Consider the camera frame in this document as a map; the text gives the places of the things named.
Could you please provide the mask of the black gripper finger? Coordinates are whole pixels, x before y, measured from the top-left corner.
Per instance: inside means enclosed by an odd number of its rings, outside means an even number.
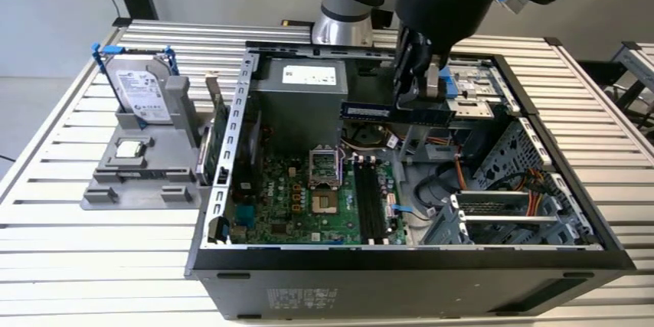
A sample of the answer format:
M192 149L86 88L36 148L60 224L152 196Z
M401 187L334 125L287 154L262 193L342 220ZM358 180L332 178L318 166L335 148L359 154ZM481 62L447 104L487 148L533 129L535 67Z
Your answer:
M394 93L397 110L421 107L426 94L426 37L411 28L399 29Z
M415 85L417 104L441 103L442 85L441 81L441 59L434 55L434 48L429 38L417 34L417 61L415 61Z

